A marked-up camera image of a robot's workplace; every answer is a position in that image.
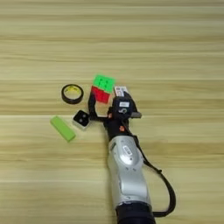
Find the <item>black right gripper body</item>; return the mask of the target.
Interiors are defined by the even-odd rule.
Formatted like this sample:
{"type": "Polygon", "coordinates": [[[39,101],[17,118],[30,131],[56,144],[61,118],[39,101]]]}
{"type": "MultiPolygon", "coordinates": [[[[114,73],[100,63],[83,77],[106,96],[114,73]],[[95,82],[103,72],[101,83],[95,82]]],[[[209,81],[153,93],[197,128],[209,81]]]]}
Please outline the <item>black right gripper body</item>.
{"type": "Polygon", "coordinates": [[[130,131],[129,119],[141,117],[142,114],[136,108],[128,109],[124,114],[120,113],[118,109],[110,107],[108,109],[108,116],[103,122],[104,128],[108,133],[108,139],[112,140],[119,136],[132,137],[133,134],[130,131]]]}

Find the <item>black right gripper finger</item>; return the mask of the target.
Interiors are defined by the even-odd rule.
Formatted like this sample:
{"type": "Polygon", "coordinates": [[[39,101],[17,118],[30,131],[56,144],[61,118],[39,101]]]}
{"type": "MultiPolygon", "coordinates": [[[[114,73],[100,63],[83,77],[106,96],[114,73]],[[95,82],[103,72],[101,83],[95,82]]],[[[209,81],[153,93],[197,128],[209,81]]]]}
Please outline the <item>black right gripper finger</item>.
{"type": "Polygon", "coordinates": [[[122,106],[127,109],[129,114],[137,112],[137,106],[128,92],[124,92],[124,99],[122,100],[122,106]]]}
{"type": "Polygon", "coordinates": [[[106,116],[98,116],[95,110],[95,94],[91,93],[88,99],[88,112],[89,112],[89,119],[91,121],[97,122],[105,122],[108,118],[106,116]]]}

